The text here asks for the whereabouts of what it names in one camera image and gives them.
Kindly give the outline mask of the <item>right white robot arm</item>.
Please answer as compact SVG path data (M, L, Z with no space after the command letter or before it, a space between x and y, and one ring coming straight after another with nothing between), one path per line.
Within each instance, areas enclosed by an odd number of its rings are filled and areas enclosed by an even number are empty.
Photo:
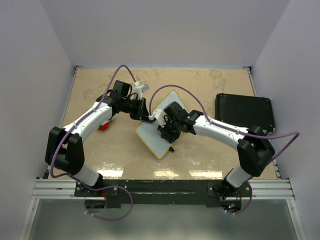
M216 192L230 197L241 190L244 182L259 177L275 155L272 144L258 126L243 128L221 123L198 110L187 112L176 101L154 110L152 117L158 123L160 136L171 144L181 133L190 133L217 140L237 151L239 165L214 187Z

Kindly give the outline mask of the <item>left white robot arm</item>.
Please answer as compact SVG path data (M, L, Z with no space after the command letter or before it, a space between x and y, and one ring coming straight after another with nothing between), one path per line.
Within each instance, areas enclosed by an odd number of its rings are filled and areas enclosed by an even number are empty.
M99 196L104 190L102 175L85 164L84 142L115 114L126 113L137 121L149 122L149 113L143 93L147 84L134 85L117 80L106 95L98 97L81 117L63 128L50 130L45 162L86 184L86 191Z

